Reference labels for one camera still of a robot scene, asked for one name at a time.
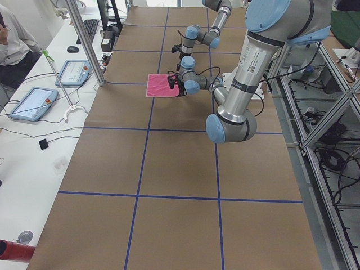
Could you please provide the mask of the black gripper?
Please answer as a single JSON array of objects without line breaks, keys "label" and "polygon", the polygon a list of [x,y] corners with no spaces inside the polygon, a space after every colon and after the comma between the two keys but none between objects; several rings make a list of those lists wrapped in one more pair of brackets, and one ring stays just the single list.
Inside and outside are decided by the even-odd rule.
[{"label": "black gripper", "polygon": [[180,67],[181,67],[181,62],[182,62],[182,59],[185,55],[183,53],[180,53],[179,54],[179,61],[178,61],[178,64],[176,66],[176,71],[179,71],[180,70]]},{"label": "black gripper", "polygon": [[178,89],[179,89],[179,95],[182,97],[182,96],[186,96],[187,95],[187,92],[185,90],[185,87],[184,87],[184,83],[180,80],[179,78],[179,75],[176,75],[175,76],[175,84],[178,86]]}]

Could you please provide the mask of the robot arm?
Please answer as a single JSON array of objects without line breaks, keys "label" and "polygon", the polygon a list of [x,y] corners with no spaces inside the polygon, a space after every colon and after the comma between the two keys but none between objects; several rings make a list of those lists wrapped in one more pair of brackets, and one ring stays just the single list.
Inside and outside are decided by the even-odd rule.
[{"label": "robot arm", "polygon": [[271,58],[285,44],[308,45],[326,39],[333,4],[332,1],[251,1],[245,15],[244,47],[229,87],[216,76],[197,74],[191,53],[196,41],[210,48],[218,47],[232,5],[230,1],[203,1],[202,4],[216,11],[217,16],[208,32],[197,25],[186,29],[181,44],[178,82],[188,94],[207,89],[217,102],[216,112],[206,120],[206,132],[211,141],[246,141],[257,130],[255,116],[247,106]]},{"label": "robot arm", "polygon": [[204,31],[198,25],[191,25],[186,28],[185,35],[180,32],[180,44],[172,47],[172,53],[179,52],[179,59],[182,61],[185,56],[191,56],[196,42],[216,49],[220,43],[220,35],[227,20],[232,13],[232,4],[229,0],[202,0],[202,5],[215,11],[217,16],[209,29]]}]

